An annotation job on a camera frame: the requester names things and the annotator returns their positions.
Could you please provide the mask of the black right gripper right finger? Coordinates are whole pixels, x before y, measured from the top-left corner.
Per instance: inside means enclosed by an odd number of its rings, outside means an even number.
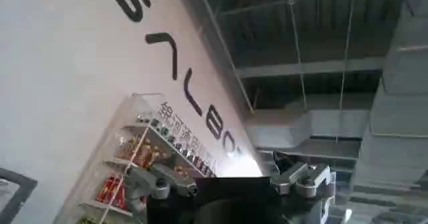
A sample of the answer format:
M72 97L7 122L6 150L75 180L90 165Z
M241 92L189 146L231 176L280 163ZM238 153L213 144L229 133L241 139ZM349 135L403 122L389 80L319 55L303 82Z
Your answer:
M336 172L282 152L272 156L278 174L270 178L270 186L281 198L281 218L286 223L327 223L336 200Z

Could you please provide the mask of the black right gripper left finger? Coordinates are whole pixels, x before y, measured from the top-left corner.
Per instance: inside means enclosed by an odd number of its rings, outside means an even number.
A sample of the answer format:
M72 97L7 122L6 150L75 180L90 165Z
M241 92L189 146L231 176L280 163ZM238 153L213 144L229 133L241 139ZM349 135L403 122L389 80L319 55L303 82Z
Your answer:
M194 179L185 178L161 163L152 165L148 170L135 166L126 170L124 197L126 205L132 213L146 211L143 198L167 200L173 189L183 197L194 197L198 193Z

